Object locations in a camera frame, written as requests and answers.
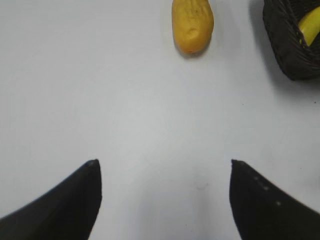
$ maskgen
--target black basket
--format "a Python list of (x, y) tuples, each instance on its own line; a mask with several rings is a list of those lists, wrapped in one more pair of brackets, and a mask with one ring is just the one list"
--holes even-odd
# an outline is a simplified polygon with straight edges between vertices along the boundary
[(320, 0), (264, 0), (263, 22), (275, 58), (291, 80), (320, 77), (320, 34), (307, 46), (298, 22)]

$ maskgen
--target yellow object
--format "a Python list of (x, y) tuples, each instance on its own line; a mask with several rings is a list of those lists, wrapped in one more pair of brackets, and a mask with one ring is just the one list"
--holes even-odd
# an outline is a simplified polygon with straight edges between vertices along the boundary
[(214, 15), (208, 0), (173, 0), (173, 37), (186, 54), (203, 50), (214, 30)]
[(303, 33), (306, 44), (310, 46), (320, 32), (320, 6), (300, 20), (299, 29)]

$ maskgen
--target basket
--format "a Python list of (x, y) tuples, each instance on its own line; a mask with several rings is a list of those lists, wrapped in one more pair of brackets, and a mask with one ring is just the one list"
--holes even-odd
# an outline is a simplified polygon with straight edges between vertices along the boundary
[(275, 58), (291, 80), (320, 77), (320, 34), (307, 46), (298, 22), (320, 0), (264, 0), (263, 22)]

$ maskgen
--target yellow banana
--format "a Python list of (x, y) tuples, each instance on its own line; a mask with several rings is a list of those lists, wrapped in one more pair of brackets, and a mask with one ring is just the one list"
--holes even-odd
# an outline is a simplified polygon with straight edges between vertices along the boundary
[(320, 32), (320, 6), (305, 15), (298, 25), (306, 44), (310, 46)]

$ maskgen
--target woven basket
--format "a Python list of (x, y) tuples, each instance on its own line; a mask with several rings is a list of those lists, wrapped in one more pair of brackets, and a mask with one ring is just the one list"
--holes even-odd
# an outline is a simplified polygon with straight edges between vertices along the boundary
[(320, 77), (320, 34), (307, 46), (298, 22), (320, 0), (264, 0), (263, 22), (275, 58), (291, 80)]

